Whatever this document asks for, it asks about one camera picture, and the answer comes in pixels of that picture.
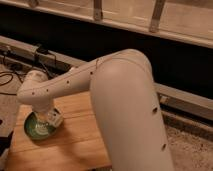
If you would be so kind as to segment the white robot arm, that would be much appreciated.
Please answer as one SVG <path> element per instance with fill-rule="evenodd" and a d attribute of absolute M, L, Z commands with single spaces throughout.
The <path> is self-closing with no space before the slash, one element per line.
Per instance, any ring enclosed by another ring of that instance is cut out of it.
<path fill-rule="evenodd" d="M 17 92 L 47 115 L 57 97 L 88 91 L 113 171 L 175 171 L 148 58 L 121 50 L 49 79 L 30 71 Z"/>

